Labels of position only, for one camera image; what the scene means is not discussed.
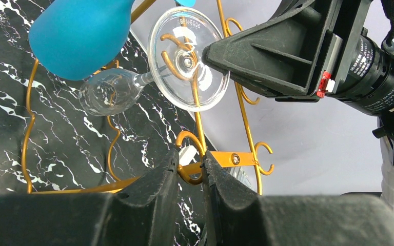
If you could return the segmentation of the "clear wine glass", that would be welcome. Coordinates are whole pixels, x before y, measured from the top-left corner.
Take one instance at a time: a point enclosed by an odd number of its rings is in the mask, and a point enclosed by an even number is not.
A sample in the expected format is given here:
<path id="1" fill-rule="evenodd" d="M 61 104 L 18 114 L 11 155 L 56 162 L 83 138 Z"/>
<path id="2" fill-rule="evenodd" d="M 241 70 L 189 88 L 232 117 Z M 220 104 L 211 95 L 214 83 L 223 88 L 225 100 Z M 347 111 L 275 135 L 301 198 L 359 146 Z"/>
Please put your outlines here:
<path id="1" fill-rule="evenodd" d="M 119 114 L 136 104 L 143 89 L 154 83 L 180 109 L 209 110 L 223 98 L 230 73 L 206 65 L 203 51 L 221 38 L 215 24 L 202 12 L 189 7 L 171 8 L 157 20 L 149 35 L 149 71 L 103 70 L 81 86 L 79 102 L 94 116 Z"/>

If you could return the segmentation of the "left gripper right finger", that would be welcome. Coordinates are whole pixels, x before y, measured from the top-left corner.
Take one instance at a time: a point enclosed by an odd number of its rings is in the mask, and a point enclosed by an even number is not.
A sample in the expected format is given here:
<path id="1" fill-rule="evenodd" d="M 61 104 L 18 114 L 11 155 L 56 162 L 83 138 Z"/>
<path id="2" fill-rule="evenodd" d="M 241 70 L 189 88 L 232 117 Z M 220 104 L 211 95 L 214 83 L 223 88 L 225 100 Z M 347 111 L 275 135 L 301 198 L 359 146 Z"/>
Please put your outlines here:
<path id="1" fill-rule="evenodd" d="M 394 245 L 394 214 L 372 195 L 262 196 L 202 162 L 207 245 Z"/>

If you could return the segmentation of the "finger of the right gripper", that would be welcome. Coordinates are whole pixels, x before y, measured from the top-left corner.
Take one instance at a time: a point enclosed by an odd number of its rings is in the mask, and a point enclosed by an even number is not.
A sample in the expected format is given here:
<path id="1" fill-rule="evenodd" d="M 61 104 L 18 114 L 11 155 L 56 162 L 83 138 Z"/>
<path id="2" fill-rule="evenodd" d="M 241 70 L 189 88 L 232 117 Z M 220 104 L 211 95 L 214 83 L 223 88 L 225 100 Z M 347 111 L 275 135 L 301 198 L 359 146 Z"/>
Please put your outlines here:
<path id="1" fill-rule="evenodd" d="M 267 98 L 316 101 L 334 12 L 334 1 L 282 1 L 268 21 L 207 46 L 203 62 Z"/>

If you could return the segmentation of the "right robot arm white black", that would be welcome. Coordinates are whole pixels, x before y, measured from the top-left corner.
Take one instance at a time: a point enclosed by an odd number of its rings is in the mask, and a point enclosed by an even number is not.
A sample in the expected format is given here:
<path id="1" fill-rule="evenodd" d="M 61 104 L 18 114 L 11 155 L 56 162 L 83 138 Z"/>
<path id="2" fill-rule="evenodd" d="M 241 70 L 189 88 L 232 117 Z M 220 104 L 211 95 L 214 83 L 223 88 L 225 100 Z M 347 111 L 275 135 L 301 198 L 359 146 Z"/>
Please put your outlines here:
<path id="1" fill-rule="evenodd" d="M 266 22 L 203 50 L 203 62 L 278 102 L 335 98 L 378 118 L 381 198 L 394 212 L 394 1 L 380 45 L 364 27 L 370 1 L 281 1 Z"/>

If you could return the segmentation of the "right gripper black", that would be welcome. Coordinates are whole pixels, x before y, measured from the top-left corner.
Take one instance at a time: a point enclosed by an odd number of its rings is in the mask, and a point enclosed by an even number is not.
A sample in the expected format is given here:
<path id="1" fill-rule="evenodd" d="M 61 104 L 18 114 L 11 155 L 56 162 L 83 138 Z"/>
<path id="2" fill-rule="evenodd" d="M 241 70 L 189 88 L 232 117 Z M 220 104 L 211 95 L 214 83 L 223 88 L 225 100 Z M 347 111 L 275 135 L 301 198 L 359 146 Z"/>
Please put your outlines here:
<path id="1" fill-rule="evenodd" d="M 380 120 L 373 131 L 376 138 L 394 141 L 394 1 L 381 2 L 390 30 L 378 46 L 365 33 L 350 45 L 351 60 L 347 72 L 336 79 L 336 88 L 326 95 Z"/>

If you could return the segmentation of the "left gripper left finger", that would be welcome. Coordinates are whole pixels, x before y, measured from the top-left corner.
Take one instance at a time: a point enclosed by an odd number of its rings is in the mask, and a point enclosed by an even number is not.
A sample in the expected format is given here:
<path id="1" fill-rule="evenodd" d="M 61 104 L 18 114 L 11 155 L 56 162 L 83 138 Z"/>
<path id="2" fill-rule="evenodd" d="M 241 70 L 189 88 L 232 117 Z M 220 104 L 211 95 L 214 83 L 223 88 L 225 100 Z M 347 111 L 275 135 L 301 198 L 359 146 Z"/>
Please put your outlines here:
<path id="1" fill-rule="evenodd" d="M 173 245 L 179 153 L 117 193 L 0 194 L 0 245 Z"/>

